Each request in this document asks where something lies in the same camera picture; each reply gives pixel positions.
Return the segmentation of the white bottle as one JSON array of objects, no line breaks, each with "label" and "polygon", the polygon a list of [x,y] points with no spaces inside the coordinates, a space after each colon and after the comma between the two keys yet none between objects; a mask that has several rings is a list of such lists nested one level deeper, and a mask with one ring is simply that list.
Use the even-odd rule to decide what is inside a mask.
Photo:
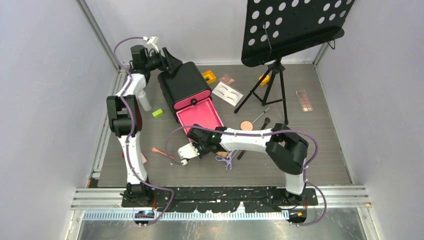
[{"label": "white bottle", "polygon": [[152,109],[152,105],[150,104],[147,94],[143,89],[138,95],[138,101],[144,111],[149,112]]}]

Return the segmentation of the red lip gloss tube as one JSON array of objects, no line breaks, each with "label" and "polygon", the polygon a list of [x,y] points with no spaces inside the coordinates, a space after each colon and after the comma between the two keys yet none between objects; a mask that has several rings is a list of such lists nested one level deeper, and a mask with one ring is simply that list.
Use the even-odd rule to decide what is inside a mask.
[{"label": "red lip gloss tube", "polygon": [[237,156],[237,159],[240,160],[244,156],[245,152],[245,150],[242,150],[241,153]]}]

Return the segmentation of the long eyeshadow palette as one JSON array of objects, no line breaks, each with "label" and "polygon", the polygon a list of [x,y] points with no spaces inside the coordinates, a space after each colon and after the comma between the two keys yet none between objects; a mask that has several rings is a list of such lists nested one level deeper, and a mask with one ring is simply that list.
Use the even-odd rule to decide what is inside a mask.
[{"label": "long eyeshadow palette", "polygon": [[295,92],[299,105],[303,112],[312,112],[313,107],[305,90],[297,90]]}]

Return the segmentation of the black drawer organizer cabinet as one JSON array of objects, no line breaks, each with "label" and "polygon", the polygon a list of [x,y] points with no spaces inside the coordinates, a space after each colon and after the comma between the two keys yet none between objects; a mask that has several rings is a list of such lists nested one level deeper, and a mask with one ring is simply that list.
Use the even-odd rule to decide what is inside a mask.
[{"label": "black drawer organizer cabinet", "polygon": [[179,65],[172,73],[161,72],[158,82],[167,105],[173,113],[208,98],[212,90],[194,62]]}]

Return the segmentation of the orange handled brush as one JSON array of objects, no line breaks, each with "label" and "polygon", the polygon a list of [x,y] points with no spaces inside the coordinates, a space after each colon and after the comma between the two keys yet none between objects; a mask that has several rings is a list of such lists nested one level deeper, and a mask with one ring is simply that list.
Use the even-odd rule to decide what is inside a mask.
[{"label": "orange handled brush", "polygon": [[165,157],[168,157],[168,158],[170,158],[170,159],[172,159],[172,160],[174,160],[174,159],[175,159],[175,157],[174,157],[174,156],[169,155],[169,154],[167,154],[166,152],[163,152],[163,151],[161,151],[161,150],[157,149],[156,147],[153,147],[151,150],[152,150],[152,152],[154,152],[154,153],[161,154],[161,155],[163,155],[163,156],[165,156]]}]

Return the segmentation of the black makeup brush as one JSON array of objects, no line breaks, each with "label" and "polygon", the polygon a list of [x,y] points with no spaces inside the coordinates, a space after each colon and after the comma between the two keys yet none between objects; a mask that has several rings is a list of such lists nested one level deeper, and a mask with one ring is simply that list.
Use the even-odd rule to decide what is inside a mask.
[{"label": "black makeup brush", "polygon": [[263,124],[262,124],[262,126],[261,126],[261,128],[260,128],[260,130],[264,130],[269,124],[270,124],[270,122],[271,122],[271,119],[270,118],[268,118],[268,117],[266,117],[265,119],[264,119],[264,122],[263,122]]}]

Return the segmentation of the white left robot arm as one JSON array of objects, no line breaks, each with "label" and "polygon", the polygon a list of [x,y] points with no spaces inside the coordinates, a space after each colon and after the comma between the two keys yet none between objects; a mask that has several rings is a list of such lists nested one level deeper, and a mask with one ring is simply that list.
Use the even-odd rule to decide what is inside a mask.
[{"label": "white left robot arm", "polygon": [[122,88],[106,98],[106,108],[110,130],[116,135],[122,147],[127,177],[123,197],[141,207],[148,207],[154,199],[153,186],[143,164],[140,146],[143,126],[139,97],[145,98],[146,87],[151,71],[172,70],[182,62],[173,57],[166,47],[149,54],[142,45],[132,47],[135,60],[132,69],[127,71],[127,79]]}]

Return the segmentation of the purple eyelash curler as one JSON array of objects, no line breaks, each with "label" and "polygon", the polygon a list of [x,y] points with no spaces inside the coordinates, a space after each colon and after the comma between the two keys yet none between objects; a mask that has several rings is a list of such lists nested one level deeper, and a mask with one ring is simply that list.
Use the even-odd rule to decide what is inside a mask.
[{"label": "purple eyelash curler", "polygon": [[230,151],[227,155],[227,157],[223,157],[220,155],[215,156],[215,160],[218,162],[225,162],[225,169],[226,170],[232,170],[233,169],[233,158],[234,158],[234,151]]}]

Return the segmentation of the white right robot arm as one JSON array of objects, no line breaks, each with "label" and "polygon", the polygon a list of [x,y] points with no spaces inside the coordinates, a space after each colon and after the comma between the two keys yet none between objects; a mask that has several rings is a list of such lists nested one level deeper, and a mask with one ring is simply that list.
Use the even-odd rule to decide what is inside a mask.
[{"label": "white right robot arm", "polygon": [[291,205],[299,205],[306,197],[304,164],[308,153],[308,142],[282,123],[273,128],[244,131],[228,127],[214,130],[198,125],[190,128],[187,137],[190,143],[178,149],[182,164],[208,153],[253,151],[267,154],[284,172],[284,195]]}]

